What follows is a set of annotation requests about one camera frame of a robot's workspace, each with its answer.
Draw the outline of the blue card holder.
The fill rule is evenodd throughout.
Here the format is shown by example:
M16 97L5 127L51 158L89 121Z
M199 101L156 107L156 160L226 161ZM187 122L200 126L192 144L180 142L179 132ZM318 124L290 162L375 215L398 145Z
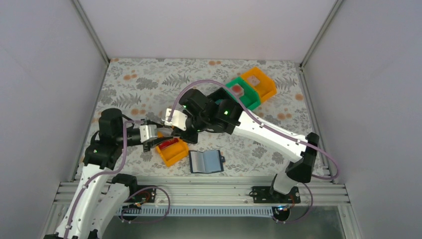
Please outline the blue card holder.
M191 173L212 174L224 171L225 157L220 150L189 151Z

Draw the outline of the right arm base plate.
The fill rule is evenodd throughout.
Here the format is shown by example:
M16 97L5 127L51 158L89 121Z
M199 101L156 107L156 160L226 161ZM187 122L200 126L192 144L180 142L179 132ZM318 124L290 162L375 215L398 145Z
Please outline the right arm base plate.
M288 194L274 191L269 186L254 186L249 192L255 204L296 204L301 202L299 189L294 186Z

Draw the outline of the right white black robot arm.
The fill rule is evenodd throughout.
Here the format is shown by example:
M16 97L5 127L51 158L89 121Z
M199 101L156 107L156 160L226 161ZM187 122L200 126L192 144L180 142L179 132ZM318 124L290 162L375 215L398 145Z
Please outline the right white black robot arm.
M254 140L286 155L290 162L274 176L270 187L283 195L298 183L311 181L319 142L316 133L296 134L261 119L222 88L208 96L189 89L177 102L183 110L168 108L164 118L165 125L174 127L175 136L195 144L199 132L227 133Z

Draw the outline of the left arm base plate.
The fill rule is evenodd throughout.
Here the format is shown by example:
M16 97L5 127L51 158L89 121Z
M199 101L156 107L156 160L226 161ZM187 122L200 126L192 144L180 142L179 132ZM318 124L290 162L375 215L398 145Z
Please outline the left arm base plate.
M131 189L129 197L124 201L124 203L154 203L157 188L152 185L140 185L135 189Z

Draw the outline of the white credit card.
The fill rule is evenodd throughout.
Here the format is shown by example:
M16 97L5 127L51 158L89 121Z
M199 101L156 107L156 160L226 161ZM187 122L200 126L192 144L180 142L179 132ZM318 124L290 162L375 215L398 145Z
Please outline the white credit card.
M173 130L171 128L159 128L159 129L157 129L157 136L158 136L159 139L161 139L161 138L173 139L174 138Z

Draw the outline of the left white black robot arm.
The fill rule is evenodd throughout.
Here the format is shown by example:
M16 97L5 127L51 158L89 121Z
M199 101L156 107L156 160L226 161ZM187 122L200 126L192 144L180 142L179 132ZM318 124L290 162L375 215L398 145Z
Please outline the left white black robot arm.
M85 151L81 178L61 223L46 239L101 239L122 208L139 209L155 201L156 186L138 186L136 176L122 174L116 167L119 158L126 159L127 147L142 146L149 152L164 142L158 129L163 124L148 119L132 120L116 108L102 112L99 130Z

